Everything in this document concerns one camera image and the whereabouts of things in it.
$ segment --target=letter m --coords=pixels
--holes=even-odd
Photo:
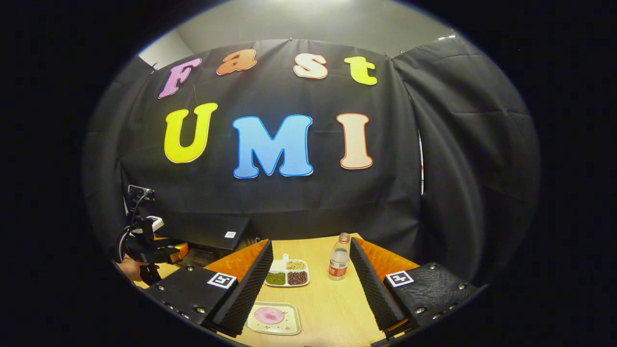
[[[253,153],[266,175],[270,176],[284,153],[283,165],[278,172],[283,176],[308,176],[313,173],[307,153],[307,131],[313,124],[311,117],[301,114],[287,116],[274,138],[270,137],[258,117],[234,120],[238,131],[238,167],[236,178],[254,178],[259,169],[253,165]]]

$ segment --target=black fabric backdrop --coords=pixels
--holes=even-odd
[[[256,66],[215,73],[225,56],[246,48],[257,51]],[[294,58],[303,52],[326,58],[325,79],[294,74]],[[376,85],[352,79],[343,62],[352,56],[375,65],[369,74]],[[203,61],[179,91],[157,99],[169,70],[195,57]],[[501,71],[459,38],[393,59],[316,41],[258,41],[196,54],[153,74],[136,58],[117,81],[102,98],[84,149],[86,199],[105,249],[122,230],[128,184],[155,189],[156,203],[144,210],[163,219],[170,212],[246,215],[251,228],[274,239],[359,232],[401,256],[440,262],[476,283],[504,265],[531,221],[539,155],[529,112]],[[187,146],[194,135],[193,109],[207,102],[218,109],[204,153],[187,164],[170,162],[163,151],[165,117],[189,110],[180,138]],[[344,135],[336,116],[347,112],[370,118],[368,169],[339,164]],[[307,137],[313,174],[283,177],[279,161],[272,176],[260,168],[257,178],[234,178],[238,134],[232,121],[257,116],[273,136],[291,114],[313,119]]]

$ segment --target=wooden table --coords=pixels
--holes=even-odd
[[[352,237],[361,238],[357,233]],[[307,262],[310,282],[306,286],[271,287],[266,284],[256,301],[290,303],[297,307],[302,331],[293,336],[257,333],[244,327],[236,340],[249,346],[314,346],[314,347],[355,347],[370,346],[385,338],[379,331],[371,309],[368,306],[362,285],[354,264],[349,262],[347,275],[343,280],[328,278],[330,252],[338,236],[306,240],[272,241],[274,259],[288,254],[290,259]],[[161,277],[168,276],[178,268],[159,264]],[[143,282],[135,284],[147,288]]]

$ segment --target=divided plate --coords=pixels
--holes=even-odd
[[[262,307],[272,307],[279,309],[285,315],[283,321],[277,324],[265,324],[255,318],[255,311]],[[272,334],[272,335],[296,335],[302,329],[300,327],[300,316],[298,315],[298,309],[288,303],[265,303],[256,301],[251,309],[245,326],[254,332]]]
[[[287,262],[288,261],[299,261],[304,263],[304,266],[306,267],[306,269],[303,270],[287,270]],[[303,284],[300,285],[290,285],[288,284],[288,276],[290,272],[302,272],[302,271],[306,271],[307,273],[307,281]],[[310,273],[309,273],[309,266],[307,265],[307,262],[300,260],[300,259],[290,259],[288,254],[284,254],[282,259],[275,259],[274,261],[272,261],[272,265],[270,266],[270,272],[274,273],[274,274],[278,274],[280,272],[285,273],[285,284],[284,285],[271,285],[268,282],[266,282],[265,280],[263,281],[264,283],[266,283],[269,286],[303,286],[306,285],[310,282]]]

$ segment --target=pink food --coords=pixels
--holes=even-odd
[[[283,321],[285,315],[279,309],[262,307],[255,311],[255,318],[264,324],[277,324]]]

